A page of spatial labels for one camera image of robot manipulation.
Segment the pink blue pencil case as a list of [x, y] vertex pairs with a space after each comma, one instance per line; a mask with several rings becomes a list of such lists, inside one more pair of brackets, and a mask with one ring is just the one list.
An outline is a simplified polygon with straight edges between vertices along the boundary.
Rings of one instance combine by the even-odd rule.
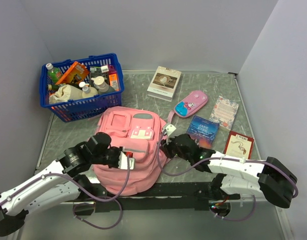
[[208, 100], [203, 91], [194, 90], [174, 107], [174, 111], [179, 117], [188, 118], [200, 110]]

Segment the pink student backpack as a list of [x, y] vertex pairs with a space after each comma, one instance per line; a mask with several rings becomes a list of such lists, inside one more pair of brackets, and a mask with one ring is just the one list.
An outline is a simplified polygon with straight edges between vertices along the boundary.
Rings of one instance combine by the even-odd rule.
[[122, 147], [135, 160], [130, 173], [126, 168], [95, 164], [93, 171], [100, 184], [112, 194], [132, 196], [149, 190], [169, 162], [158, 150], [158, 141], [166, 122], [158, 114], [122, 106], [108, 108], [100, 117], [96, 132], [111, 137], [111, 146]]

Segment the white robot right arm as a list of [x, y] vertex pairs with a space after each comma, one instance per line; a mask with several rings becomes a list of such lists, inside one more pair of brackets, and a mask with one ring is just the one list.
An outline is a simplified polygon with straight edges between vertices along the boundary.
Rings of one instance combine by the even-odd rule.
[[221, 182], [211, 188], [217, 199], [234, 194], [260, 196], [277, 207], [288, 209], [299, 194], [297, 177], [275, 157], [251, 160], [229, 156], [199, 146], [186, 133], [160, 138], [157, 149], [168, 159], [179, 157], [189, 162], [190, 169], [221, 174]]

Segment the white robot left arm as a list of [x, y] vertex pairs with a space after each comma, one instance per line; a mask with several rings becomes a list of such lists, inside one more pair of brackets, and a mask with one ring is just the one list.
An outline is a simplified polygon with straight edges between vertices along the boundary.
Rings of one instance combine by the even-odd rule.
[[88, 141], [66, 149], [37, 175], [0, 193], [0, 236], [19, 230], [30, 214], [63, 202], [93, 199], [106, 203], [117, 199], [121, 191], [113, 197], [97, 197], [84, 175], [91, 165], [132, 169], [134, 161], [126, 155], [123, 147], [111, 146], [111, 141], [108, 134], [99, 132]]

